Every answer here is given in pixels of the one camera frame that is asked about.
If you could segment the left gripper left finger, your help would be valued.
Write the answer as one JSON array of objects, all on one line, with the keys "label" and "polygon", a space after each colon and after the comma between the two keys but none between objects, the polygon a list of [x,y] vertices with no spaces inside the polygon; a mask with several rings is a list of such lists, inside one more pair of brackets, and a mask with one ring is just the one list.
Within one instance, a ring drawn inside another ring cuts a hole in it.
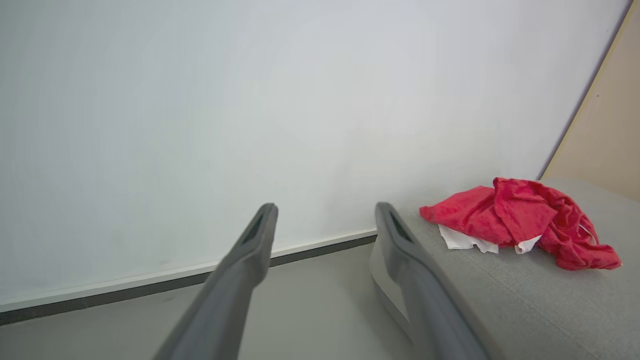
[{"label": "left gripper left finger", "polygon": [[253,291],[270,268],[278,207],[259,207],[229,253],[206,278],[156,360],[235,360]]}]

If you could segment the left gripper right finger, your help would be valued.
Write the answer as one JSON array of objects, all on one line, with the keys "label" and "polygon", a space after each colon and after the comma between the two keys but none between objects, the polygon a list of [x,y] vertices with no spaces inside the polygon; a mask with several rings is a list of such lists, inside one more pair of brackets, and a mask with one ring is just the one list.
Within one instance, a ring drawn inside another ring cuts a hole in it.
[{"label": "left gripper right finger", "polygon": [[377,203],[375,223],[385,268],[400,288],[418,358],[489,360],[489,333],[391,203]]}]

